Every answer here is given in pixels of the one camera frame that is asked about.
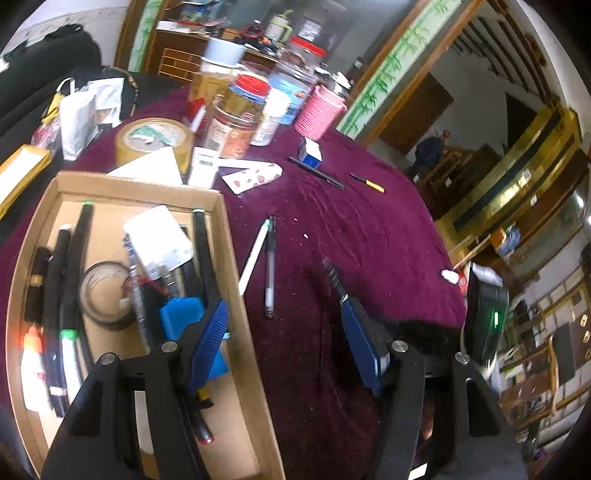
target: orange cap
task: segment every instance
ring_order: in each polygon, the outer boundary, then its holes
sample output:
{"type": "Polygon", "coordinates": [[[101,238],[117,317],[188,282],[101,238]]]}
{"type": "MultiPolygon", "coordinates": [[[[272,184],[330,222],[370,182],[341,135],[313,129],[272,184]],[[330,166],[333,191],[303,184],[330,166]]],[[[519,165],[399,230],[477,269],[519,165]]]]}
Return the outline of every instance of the orange cap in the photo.
{"type": "Polygon", "coordinates": [[[34,325],[31,325],[29,331],[25,333],[25,338],[22,341],[25,350],[32,350],[35,353],[43,353],[43,343],[39,336],[39,330],[34,325]]]}

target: small blue and white box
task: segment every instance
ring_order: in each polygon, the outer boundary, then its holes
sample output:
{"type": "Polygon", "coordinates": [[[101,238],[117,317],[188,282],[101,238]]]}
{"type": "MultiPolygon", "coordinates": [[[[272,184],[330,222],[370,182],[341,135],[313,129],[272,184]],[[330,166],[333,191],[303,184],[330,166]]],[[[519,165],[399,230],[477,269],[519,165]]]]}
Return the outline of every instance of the small blue and white box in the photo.
{"type": "Polygon", "coordinates": [[[305,138],[297,150],[298,160],[312,168],[318,170],[322,164],[322,155],[320,153],[320,146],[313,140],[305,138]]]}

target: pink cup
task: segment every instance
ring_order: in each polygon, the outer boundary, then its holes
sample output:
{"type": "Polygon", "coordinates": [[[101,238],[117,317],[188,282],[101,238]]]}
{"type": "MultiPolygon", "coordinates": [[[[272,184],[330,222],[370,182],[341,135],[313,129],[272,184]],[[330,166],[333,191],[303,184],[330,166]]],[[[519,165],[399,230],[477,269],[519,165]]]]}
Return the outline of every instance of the pink cup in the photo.
{"type": "Polygon", "coordinates": [[[317,85],[295,121],[294,128],[306,138],[319,140],[343,110],[347,110],[343,98],[324,86],[317,85]]]}

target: floor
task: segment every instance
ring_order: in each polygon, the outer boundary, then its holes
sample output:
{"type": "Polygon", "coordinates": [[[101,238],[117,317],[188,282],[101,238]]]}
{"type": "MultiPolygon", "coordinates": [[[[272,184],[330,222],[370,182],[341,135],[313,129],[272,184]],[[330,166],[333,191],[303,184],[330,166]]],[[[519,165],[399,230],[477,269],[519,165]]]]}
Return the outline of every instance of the floor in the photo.
{"type": "Polygon", "coordinates": [[[380,160],[393,165],[401,171],[406,170],[411,165],[411,162],[409,162],[404,155],[380,138],[376,138],[370,143],[368,151],[373,153],[380,160]]]}

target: person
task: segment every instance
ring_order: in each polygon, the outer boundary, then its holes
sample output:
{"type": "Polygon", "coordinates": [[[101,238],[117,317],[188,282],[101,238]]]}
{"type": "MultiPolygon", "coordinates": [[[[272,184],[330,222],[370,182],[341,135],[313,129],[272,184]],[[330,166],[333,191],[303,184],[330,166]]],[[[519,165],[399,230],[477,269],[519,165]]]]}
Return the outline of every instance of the person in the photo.
{"type": "Polygon", "coordinates": [[[420,141],[414,152],[415,161],[407,168],[406,176],[413,180],[422,168],[429,168],[430,170],[435,168],[441,159],[445,142],[449,137],[451,137],[450,131],[444,130],[440,137],[433,135],[420,141]]]}

